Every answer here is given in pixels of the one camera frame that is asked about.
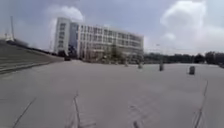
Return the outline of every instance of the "tree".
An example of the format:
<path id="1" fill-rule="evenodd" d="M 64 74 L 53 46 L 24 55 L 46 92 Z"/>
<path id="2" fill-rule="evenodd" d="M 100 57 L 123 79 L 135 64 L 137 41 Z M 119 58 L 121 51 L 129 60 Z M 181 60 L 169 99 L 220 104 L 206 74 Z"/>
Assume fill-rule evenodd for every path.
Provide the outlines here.
<path id="1" fill-rule="evenodd" d="M 207 52 L 205 54 L 205 61 L 208 64 L 215 64 L 215 52 Z"/>
<path id="2" fill-rule="evenodd" d="M 203 63 L 204 61 L 205 61 L 205 58 L 201 54 L 196 55 L 194 58 L 195 63 Z"/>
<path id="3" fill-rule="evenodd" d="M 111 49 L 111 59 L 112 60 L 120 60 L 122 59 L 122 53 L 118 50 L 116 44 L 112 45 L 112 49 Z"/>

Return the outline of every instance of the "concrete pavement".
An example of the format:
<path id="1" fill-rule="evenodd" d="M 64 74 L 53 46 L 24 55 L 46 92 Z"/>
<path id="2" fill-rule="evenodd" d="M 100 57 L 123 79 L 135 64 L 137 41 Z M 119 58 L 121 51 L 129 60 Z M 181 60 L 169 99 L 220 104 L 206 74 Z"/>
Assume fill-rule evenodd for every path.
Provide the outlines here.
<path id="1" fill-rule="evenodd" d="M 208 126 L 222 128 L 224 70 L 197 65 L 196 76 L 189 76 L 188 67 L 165 65 L 159 72 L 158 65 L 139 70 L 133 65 L 72 61 L 5 74 L 0 76 L 0 127 L 12 127 L 33 98 L 17 128 L 64 127 L 75 115 L 72 98 L 78 92 L 83 125 L 131 128 L 137 120 L 145 128 L 189 128 L 202 104 L 206 78 L 212 86 L 205 115 L 212 117 L 205 120 Z"/>

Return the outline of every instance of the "road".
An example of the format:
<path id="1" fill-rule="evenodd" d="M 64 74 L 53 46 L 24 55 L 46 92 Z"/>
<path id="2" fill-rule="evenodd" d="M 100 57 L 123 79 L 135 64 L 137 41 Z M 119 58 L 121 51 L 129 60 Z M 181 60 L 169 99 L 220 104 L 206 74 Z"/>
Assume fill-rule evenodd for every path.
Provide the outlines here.
<path id="1" fill-rule="evenodd" d="M 137 66 L 62 62 L 0 76 L 0 127 L 13 127 L 26 106 L 36 98 L 16 128 L 62 128 L 74 117 L 73 97 L 78 93 L 82 125 L 96 128 L 190 128 L 201 107 L 208 128 L 223 128 L 224 70 L 196 65 Z"/>

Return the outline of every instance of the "cloud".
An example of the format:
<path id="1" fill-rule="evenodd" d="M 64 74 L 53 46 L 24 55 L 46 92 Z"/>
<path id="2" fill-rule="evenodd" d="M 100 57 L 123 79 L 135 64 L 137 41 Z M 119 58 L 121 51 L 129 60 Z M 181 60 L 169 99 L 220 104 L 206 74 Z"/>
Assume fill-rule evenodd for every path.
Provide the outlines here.
<path id="1" fill-rule="evenodd" d="M 81 11 L 76 7 L 52 5 L 45 9 L 38 24 L 25 19 L 16 20 L 16 31 L 20 31 L 16 37 L 28 42 L 30 46 L 52 51 L 58 17 L 69 18 L 72 21 L 84 20 Z"/>
<path id="2" fill-rule="evenodd" d="M 82 15 L 81 11 L 75 7 L 68 7 L 68 6 L 58 6 L 54 5 L 47 9 L 47 15 L 52 18 L 55 17 L 66 17 L 73 21 L 83 21 L 84 16 Z"/>
<path id="3" fill-rule="evenodd" d="M 173 47 L 176 49 L 188 49 L 186 51 L 193 54 L 224 50 L 224 29 L 206 22 L 209 17 L 207 8 L 205 1 L 177 1 L 160 20 L 167 33 L 173 33 L 176 38 L 167 33 L 162 38 L 175 42 Z"/>

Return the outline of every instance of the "window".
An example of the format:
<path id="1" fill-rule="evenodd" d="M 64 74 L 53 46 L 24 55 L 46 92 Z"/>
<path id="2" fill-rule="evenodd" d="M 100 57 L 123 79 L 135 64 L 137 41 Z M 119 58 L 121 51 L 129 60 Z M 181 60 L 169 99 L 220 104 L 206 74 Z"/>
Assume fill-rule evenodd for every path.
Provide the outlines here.
<path id="1" fill-rule="evenodd" d="M 106 43 L 107 42 L 107 38 L 103 37 L 103 42 Z"/>
<path id="2" fill-rule="evenodd" d="M 86 40 L 86 35 L 85 34 L 83 34 L 83 40 Z"/>
<path id="3" fill-rule="evenodd" d="M 83 25 L 81 26 L 81 31 L 84 32 L 84 27 L 83 27 Z"/>
<path id="4" fill-rule="evenodd" d="M 122 34 L 121 33 L 118 33 L 118 38 L 122 38 Z"/>
<path id="5" fill-rule="evenodd" d="M 65 32 L 60 32 L 59 33 L 59 36 L 64 36 L 65 35 Z"/>
<path id="6" fill-rule="evenodd" d="M 88 26 L 88 33 L 90 33 L 90 27 Z"/>
<path id="7" fill-rule="evenodd" d="M 112 31 L 109 31 L 108 33 L 109 33 L 109 34 L 108 34 L 109 36 L 112 36 Z"/>
<path id="8" fill-rule="evenodd" d="M 93 28 L 93 33 L 94 33 L 94 34 L 97 33 L 97 28 Z"/>
<path id="9" fill-rule="evenodd" d="M 97 41 L 97 36 L 94 36 L 93 37 L 93 41 Z"/>
<path id="10" fill-rule="evenodd" d="M 108 42 L 109 43 L 112 43 L 112 38 L 108 38 Z"/>
<path id="11" fill-rule="evenodd" d="M 61 31 L 65 30 L 65 26 L 66 26 L 65 23 L 61 23 L 61 24 L 60 24 L 60 30 L 61 30 Z"/>
<path id="12" fill-rule="evenodd" d="M 125 41 L 125 45 L 128 46 L 128 41 Z"/>
<path id="13" fill-rule="evenodd" d="M 58 44 L 58 47 L 59 48 L 63 48 L 63 44 Z"/>
<path id="14" fill-rule="evenodd" d="M 98 36 L 98 41 L 102 42 L 102 36 Z"/>
<path id="15" fill-rule="evenodd" d="M 117 33 L 116 32 L 112 32 L 112 36 L 113 37 L 116 37 L 117 36 Z"/>
<path id="16" fill-rule="evenodd" d="M 84 36 L 84 34 L 81 34 L 81 40 L 83 40 L 83 36 Z"/>
<path id="17" fill-rule="evenodd" d="M 121 45 L 125 45 L 125 41 L 124 40 L 121 40 Z"/>
<path id="18" fill-rule="evenodd" d="M 89 35 L 89 40 L 90 40 L 90 41 L 92 40 L 92 35 Z"/>
<path id="19" fill-rule="evenodd" d="M 116 43 L 116 38 L 114 38 L 114 39 L 112 40 L 112 43 Z"/>
<path id="20" fill-rule="evenodd" d="M 59 39 L 64 39 L 64 36 L 63 35 L 59 35 Z"/>
<path id="21" fill-rule="evenodd" d="M 63 41 L 62 40 L 60 40 L 59 42 L 58 42 L 58 47 L 63 47 Z"/>
<path id="22" fill-rule="evenodd" d="M 108 30 L 104 30 L 104 35 L 108 35 Z"/>

